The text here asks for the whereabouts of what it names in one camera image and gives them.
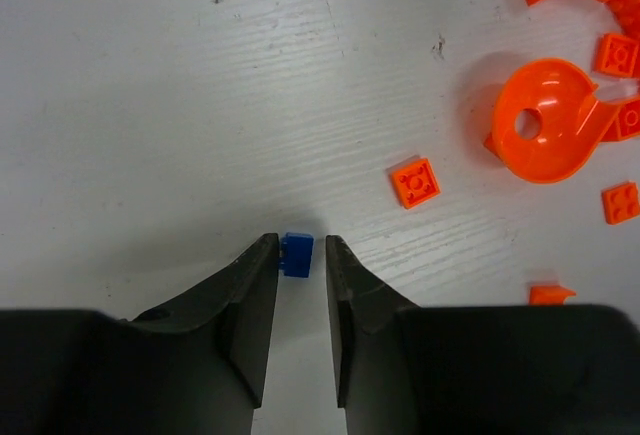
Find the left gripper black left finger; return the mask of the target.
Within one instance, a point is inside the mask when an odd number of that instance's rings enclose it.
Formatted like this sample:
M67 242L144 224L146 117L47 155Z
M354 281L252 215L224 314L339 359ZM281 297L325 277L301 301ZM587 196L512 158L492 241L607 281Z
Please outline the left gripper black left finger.
M262 403L279 238L131 320L1 314L5 434L247 434Z

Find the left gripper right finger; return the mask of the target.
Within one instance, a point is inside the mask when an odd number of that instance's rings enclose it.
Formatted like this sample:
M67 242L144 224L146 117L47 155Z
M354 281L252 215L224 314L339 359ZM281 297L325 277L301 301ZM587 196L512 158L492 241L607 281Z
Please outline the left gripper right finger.
M326 239L351 434L635 434L639 332L602 305L425 308Z

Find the orange round lego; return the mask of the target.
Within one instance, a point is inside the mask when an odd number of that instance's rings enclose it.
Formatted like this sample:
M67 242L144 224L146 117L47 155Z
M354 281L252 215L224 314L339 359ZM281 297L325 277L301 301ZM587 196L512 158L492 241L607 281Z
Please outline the orange round lego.
M522 66L498 96L485 147L525 181L550 184L572 176L600 143L639 134L639 98L601 101L597 88L562 59Z

